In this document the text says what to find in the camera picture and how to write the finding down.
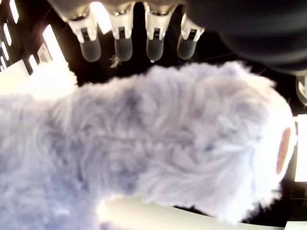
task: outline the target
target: lavender fur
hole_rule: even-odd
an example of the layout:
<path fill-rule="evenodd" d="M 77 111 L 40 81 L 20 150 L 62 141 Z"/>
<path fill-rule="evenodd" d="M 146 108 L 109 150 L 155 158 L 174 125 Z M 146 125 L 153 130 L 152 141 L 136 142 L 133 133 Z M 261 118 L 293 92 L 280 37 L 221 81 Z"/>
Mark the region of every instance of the lavender fur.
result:
<path fill-rule="evenodd" d="M 278 197 L 290 117 L 238 63 L 154 67 L 53 101 L 2 95 L 0 229 L 98 230 L 96 205 L 113 195 L 240 221 Z"/>

